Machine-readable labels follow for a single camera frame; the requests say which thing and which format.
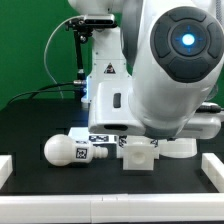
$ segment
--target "green wall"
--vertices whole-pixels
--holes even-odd
[[[53,30],[77,13],[67,0],[0,0],[0,109],[13,96],[52,84],[43,53]],[[84,67],[91,70],[91,44],[83,47]],[[72,32],[60,30],[50,45],[49,67],[58,82],[76,78]],[[214,99],[224,107],[224,74]],[[41,97],[59,97],[58,94]]]

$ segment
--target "black table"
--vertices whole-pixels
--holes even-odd
[[[75,100],[19,100],[0,112],[0,154],[13,156],[13,173],[0,195],[217,193],[201,171],[201,156],[214,152],[223,160],[222,128],[212,140],[198,141],[198,154],[189,159],[155,160],[154,171],[123,171],[115,158],[90,164],[55,167],[44,157],[46,141],[86,127],[88,111]]]

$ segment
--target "blue light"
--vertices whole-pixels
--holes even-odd
[[[195,42],[195,37],[192,34],[185,34],[182,37],[182,42],[184,45],[191,46]]]

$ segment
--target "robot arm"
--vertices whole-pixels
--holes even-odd
[[[95,0],[91,7],[85,0],[69,2],[80,13],[123,8],[122,51],[133,66],[131,79],[99,84],[91,103],[90,132],[153,139],[211,138],[218,133],[222,113],[195,114],[223,64],[224,35],[214,16],[191,0]]]

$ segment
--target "light bulb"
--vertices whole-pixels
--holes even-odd
[[[65,166],[72,162],[89,163],[93,158],[106,158],[108,149],[95,147],[90,141],[76,142],[66,135],[55,135],[47,141],[44,154],[51,164]]]

